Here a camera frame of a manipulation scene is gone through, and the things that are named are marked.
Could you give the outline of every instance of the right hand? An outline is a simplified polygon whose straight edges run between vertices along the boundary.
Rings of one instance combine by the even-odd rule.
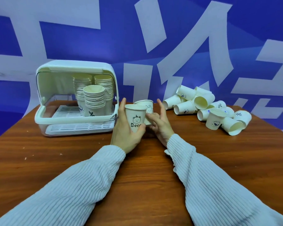
[[[166,147],[169,139],[174,134],[174,131],[166,116],[166,108],[159,99],[157,99],[157,102],[159,104],[161,114],[159,115],[158,113],[147,113],[146,117],[152,123],[152,125],[150,125],[150,128],[155,132],[160,142]]]

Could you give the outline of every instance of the stack of paper cups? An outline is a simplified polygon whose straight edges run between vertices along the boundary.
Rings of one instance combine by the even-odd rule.
[[[251,121],[252,115],[247,111],[239,110],[235,112],[234,119],[241,121],[243,123],[243,129],[245,129],[248,123]]]
[[[146,113],[153,113],[153,101],[152,100],[141,100],[141,101],[137,101],[137,102],[134,102],[135,105],[145,105],[147,106],[147,111]],[[151,122],[148,121],[147,118],[144,119],[144,123],[146,125],[150,125]]]
[[[226,107],[226,103],[224,101],[217,101],[211,103],[208,108],[224,108]]]
[[[206,121],[208,119],[208,115],[210,114],[210,109],[199,110],[197,112],[197,118],[200,121]]]
[[[146,117],[147,106],[145,105],[125,105],[126,108],[126,116],[130,128],[133,132],[136,132],[139,126],[144,123],[144,119]]]
[[[195,90],[196,90],[196,96],[201,96],[201,95],[204,95],[204,94],[207,94],[207,93],[212,93],[211,91],[206,90],[206,89],[202,89],[198,86],[195,87]]]
[[[86,104],[85,104],[85,97],[84,97],[83,88],[91,85],[91,78],[92,78],[92,76],[89,76],[89,77],[76,76],[76,77],[73,78],[73,86],[74,86],[74,89],[75,89],[75,97],[77,99],[78,106],[79,106],[79,109],[80,109],[80,114],[82,116],[88,116],[89,115]]]
[[[200,110],[207,109],[208,106],[215,100],[215,96],[212,93],[203,94],[201,96],[197,96],[194,99],[194,105],[196,108]]]
[[[195,97],[196,90],[180,85],[176,91],[176,94],[188,101],[192,100]]]
[[[238,135],[242,131],[242,129],[244,128],[244,124],[240,121],[234,120],[233,118],[225,117],[223,119],[221,127],[229,135],[235,136],[235,135]]]
[[[175,105],[178,105],[181,102],[185,102],[186,100],[178,95],[174,95],[162,102],[164,107],[167,109],[173,109]]]
[[[211,130],[217,130],[219,126],[223,123],[226,113],[216,108],[210,109],[208,119],[205,126]]]
[[[96,85],[105,88],[105,113],[110,115],[113,113],[113,97],[114,97],[114,80],[112,76],[108,74],[99,74],[94,76],[94,82]]]
[[[175,105],[174,112],[176,115],[193,114],[196,112],[196,107],[192,101],[186,101],[178,105]]]
[[[89,116],[105,116],[105,88],[91,85],[86,86],[83,91]]]
[[[235,112],[232,108],[230,107],[222,107],[220,110],[224,111],[228,117],[234,118]]]

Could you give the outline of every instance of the left hand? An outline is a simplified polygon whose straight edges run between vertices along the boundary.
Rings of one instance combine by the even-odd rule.
[[[111,138],[111,145],[121,148],[126,154],[132,151],[141,141],[146,131],[146,125],[139,126],[136,133],[132,132],[125,113],[126,98],[119,105],[119,117]]]

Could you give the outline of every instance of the bear face drawing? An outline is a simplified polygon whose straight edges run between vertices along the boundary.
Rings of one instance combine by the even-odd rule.
[[[153,109],[150,105],[146,105],[148,108],[147,108],[147,113],[153,113]]]
[[[140,123],[140,121],[141,121],[141,117],[138,117],[137,115],[136,117],[133,117],[133,123],[138,124]]]

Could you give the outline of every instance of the forearm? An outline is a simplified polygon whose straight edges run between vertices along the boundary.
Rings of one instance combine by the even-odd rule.
[[[278,218],[245,187],[178,135],[165,152],[186,189],[186,207],[196,226],[277,225]]]
[[[0,226],[84,225],[95,203],[109,191],[124,158],[120,148],[102,147],[2,216]]]

